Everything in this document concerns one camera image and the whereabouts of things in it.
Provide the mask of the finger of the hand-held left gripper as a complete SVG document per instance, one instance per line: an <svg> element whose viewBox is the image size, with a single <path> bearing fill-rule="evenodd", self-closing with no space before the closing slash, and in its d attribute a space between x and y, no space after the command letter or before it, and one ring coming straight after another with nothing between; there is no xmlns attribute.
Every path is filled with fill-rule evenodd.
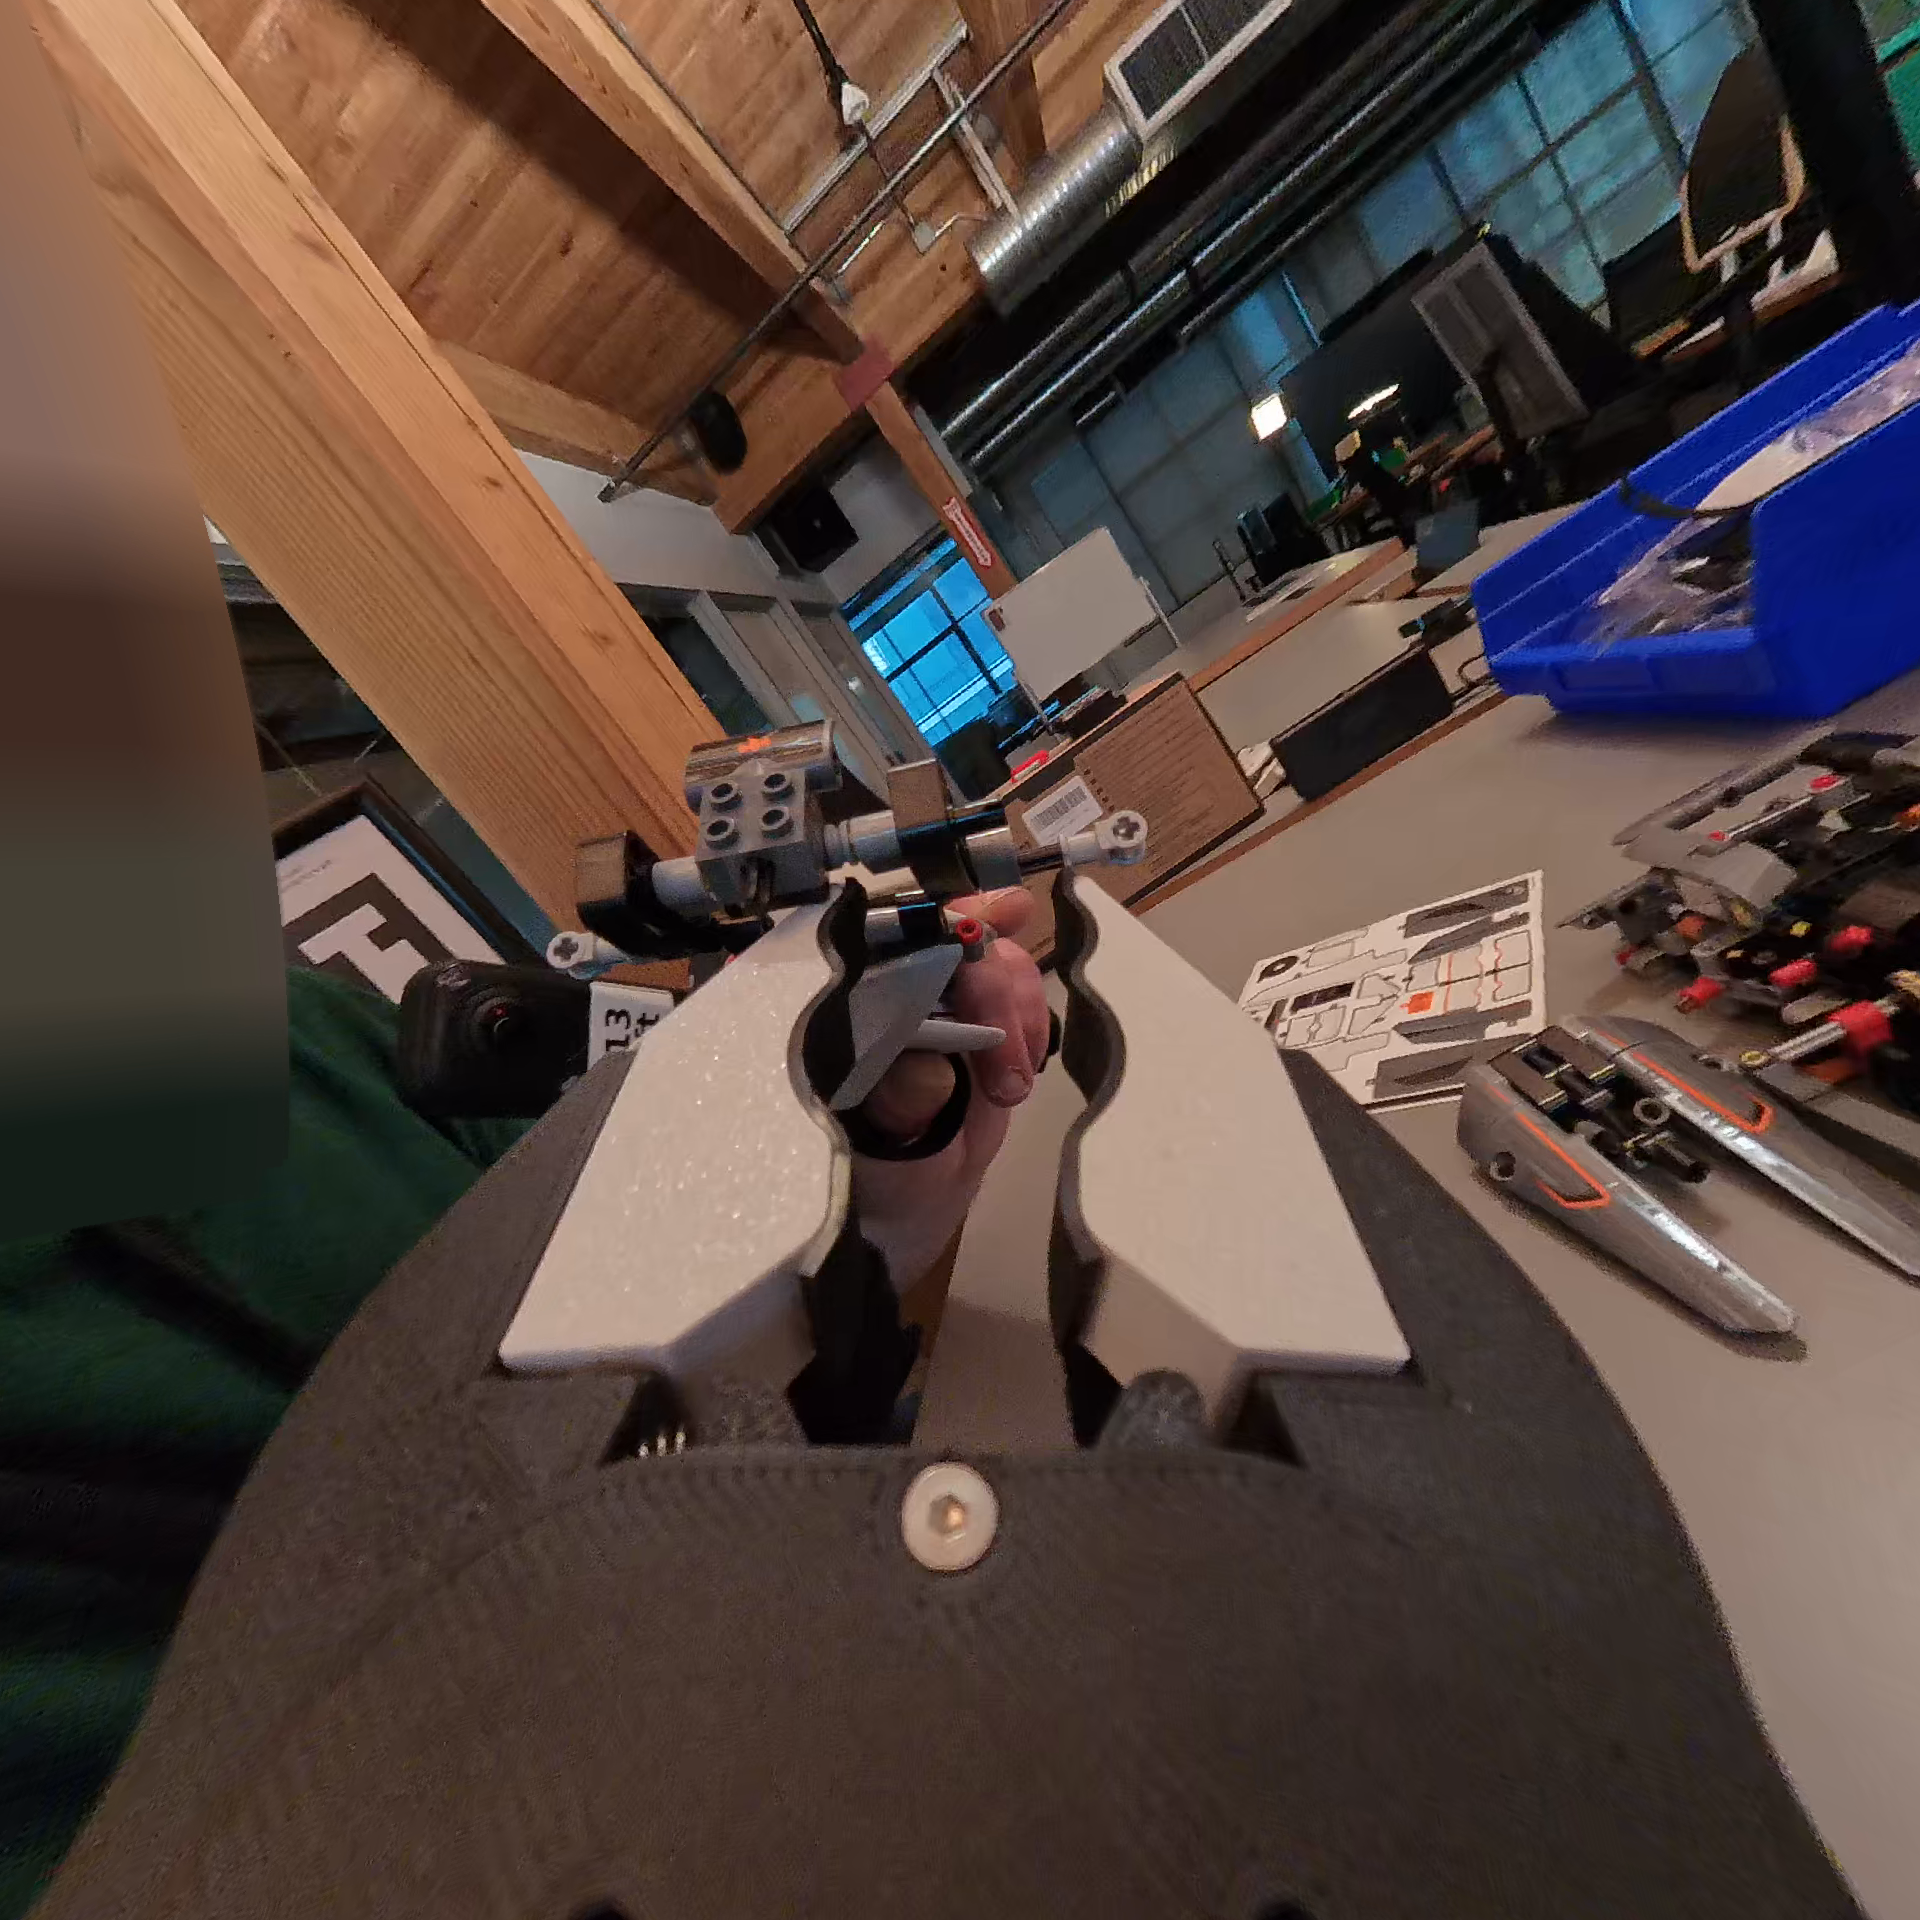
<svg viewBox="0 0 1920 1920"><path fill-rule="evenodd" d="M856 1110L907 1052L959 1052L943 1032L950 1022L936 1015L936 1004L962 958L959 945L929 945L861 972L847 996L853 1065L826 1100L832 1113Z"/></svg>

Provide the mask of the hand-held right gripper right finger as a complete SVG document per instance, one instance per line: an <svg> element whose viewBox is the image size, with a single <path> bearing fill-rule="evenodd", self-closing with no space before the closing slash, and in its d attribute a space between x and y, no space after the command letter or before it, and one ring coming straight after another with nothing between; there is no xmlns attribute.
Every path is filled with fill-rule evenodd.
<svg viewBox="0 0 1920 1920"><path fill-rule="evenodd" d="M1089 880L1053 889L1063 1140L1047 1315L1072 1436L1177 1376L1226 1439L1270 1376L1391 1378L1410 1347L1273 1040Z"/></svg>

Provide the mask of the small black grey lego subassembly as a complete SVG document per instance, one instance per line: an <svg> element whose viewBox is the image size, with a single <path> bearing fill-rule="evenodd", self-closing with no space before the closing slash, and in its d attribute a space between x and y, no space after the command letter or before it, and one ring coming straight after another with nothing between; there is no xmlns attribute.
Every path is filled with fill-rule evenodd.
<svg viewBox="0 0 1920 1920"><path fill-rule="evenodd" d="M955 799L936 760L890 769L883 807L845 811L850 782L830 723L703 744L682 770L691 854L653 854L635 833L581 843L574 926L551 939L545 966L595 977L731 958L779 911L822 904L850 868L907 878L899 894L867 907L867 955L975 954L984 936L966 931L955 904L1058 872L1129 868L1147 848L1137 811L1095 801L1072 803L1050 839L1030 839L1003 803Z"/></svg>

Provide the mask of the grey orange-striped lego wing panels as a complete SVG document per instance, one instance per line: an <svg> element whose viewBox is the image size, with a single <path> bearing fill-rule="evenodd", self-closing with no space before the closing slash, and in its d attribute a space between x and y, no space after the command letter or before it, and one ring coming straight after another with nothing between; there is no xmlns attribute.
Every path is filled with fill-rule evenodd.
<svg viewBox="0 0 1920 1920"><path fill-rule="evenodd" d="M1669 1192L1743 1169L1915 1281L1915 1193L1807 1121L1790 1064L1734 1068L1669 1026L1583 1015L1464 1072L1455 1144L1477 1172L1733 1337L1793 1334L1792 1307Z"/></svg>

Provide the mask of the large lego vehicle model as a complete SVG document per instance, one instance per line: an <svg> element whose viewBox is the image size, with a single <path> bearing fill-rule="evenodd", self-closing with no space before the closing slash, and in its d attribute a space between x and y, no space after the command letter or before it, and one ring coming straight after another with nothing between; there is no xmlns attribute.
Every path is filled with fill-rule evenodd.
<svg viewBox="0 0 1920 1920"><path fill-rule="evenodd" d="M1563 926L1608 928L1624 972L1683 979L1680 1012L1768 1019L1736 1068L1915 1185L1915 734L1819 732L1656 807L1616 850L1635 876Z"/></svg>

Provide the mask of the black framed marker board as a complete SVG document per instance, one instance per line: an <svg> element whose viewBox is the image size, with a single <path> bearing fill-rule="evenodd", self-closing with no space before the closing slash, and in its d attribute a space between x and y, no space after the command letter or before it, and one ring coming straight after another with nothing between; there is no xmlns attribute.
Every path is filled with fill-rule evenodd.
<svg viewBox="0 0 1920 1920"><path fill-rule="evenodd" d="M279 924L295 970L397 1004L450 960L531 966L544 920L467 830L455 846L360 776L271 827Z"/></svg>

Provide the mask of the white sticker sheet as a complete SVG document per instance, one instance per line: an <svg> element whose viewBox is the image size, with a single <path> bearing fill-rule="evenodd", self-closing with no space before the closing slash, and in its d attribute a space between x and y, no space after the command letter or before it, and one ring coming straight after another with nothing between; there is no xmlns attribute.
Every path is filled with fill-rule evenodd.
<svg viewBox="0 0 1920 1920"><path fill-rule="evenodd" d="M1455 1097L1546 1030L1545 876L1525 872L1261 960L1238 1011L1367 1112Z"/></svg>

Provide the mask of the brown wooden box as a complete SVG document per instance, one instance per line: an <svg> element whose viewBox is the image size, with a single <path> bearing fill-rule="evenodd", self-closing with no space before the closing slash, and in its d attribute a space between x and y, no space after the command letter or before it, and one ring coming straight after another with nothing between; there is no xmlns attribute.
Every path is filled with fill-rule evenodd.
<svg viewBox="0 0 1920 1920"><path fill-rule="evenodd" d="M1118 810L1137 811L1145 854L1133 867L1095 873L1125 905L1238 830L1259 826L1263 814L1235 752L1179 674L1149 683L1088 734L1029 761L1001 796L1024 846L1050 846Z"/></svg>

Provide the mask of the white whiteboard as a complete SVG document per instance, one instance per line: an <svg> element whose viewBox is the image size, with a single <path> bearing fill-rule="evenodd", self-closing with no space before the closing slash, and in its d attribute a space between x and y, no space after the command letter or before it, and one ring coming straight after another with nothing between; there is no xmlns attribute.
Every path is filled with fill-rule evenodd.
<svg viewBox="0 0 1920 1920"><path fill-rule="evenodd" d="M1015 681L1034 703L1163 622L1158 601L1096 526L984 609Z"/></svg>

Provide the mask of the black rectangular box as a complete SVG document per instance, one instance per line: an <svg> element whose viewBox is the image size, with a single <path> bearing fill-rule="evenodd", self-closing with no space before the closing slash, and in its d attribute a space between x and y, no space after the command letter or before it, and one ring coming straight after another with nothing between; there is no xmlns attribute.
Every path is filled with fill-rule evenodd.
<svg viewBox="0 0 1920 1920"><path fill-rule="evenodd" d="M1453 691L1425 648L1398 659L1270 738L1285 790L1321 801L1450 719Z"/></svg>

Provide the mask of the wooden pillar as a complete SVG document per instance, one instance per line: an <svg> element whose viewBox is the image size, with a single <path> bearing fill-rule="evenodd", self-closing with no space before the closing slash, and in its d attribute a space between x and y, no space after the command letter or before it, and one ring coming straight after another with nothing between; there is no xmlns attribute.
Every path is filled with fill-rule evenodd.
<svg viewBox="0 0 1920 1920"><path fill-rule="evenodd" d="M707 712L177 4L24 4L201 513L541 911Z"/></svg>

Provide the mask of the clear plastic bags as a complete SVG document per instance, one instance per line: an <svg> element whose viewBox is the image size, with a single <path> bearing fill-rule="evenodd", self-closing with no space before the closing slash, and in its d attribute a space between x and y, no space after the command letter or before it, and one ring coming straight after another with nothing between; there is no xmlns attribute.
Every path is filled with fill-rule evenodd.
<svg viewBox="0 0 1920 1920"><path fill-rule="evenodd" d="M1865 383L1751 452L1699 504L1677 504L1623 479L1629 515L1663 534L1597 593L1581 643L1605 654L1623 641L1670 638L1743 625L1753 611L1753 520L1790 482L1839 458L1867 432L1915 414L1912 384Z"/></svg>

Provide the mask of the blue plastic bin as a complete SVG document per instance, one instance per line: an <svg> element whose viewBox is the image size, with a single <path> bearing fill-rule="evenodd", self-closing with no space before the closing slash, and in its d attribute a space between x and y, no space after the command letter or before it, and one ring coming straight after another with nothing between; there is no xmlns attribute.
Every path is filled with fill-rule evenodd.
<svg viewBox="0 0 1920 1920"><path fill-rule="evenodd" d="M1558 714L1813 720L1915 667L1915 406L1797 474L1753 466L1872 377L1915 371L1918 310L1875 306L1586 498L1471 588L1495 683ZM1665 535L1743 526L1738 619L1593 633Z"/></svg>

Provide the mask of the black seat wooden-rim chair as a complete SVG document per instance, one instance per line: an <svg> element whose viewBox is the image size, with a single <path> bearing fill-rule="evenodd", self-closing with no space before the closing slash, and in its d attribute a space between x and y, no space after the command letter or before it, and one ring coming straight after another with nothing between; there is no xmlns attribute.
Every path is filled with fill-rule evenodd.
<svg viewBox="0 0 1920 1920"><path fill-rule="evenodd" d="M1677 196L1681 258L1705 274L1798 208L1807 171L1762 46L1721 72Z"/></svg>

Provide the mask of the metal duct with vent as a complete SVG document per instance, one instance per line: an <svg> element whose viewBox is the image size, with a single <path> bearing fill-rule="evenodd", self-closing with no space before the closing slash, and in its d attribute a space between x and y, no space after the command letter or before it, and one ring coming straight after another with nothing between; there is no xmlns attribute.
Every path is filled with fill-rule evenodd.
<svg viewBox="0 0 1920 1920"><path fill-rule="evenodd" d="M1168 2L1101 66L1101 100L966 251L1008 320L1307 34L1307 2Z"/></svg>

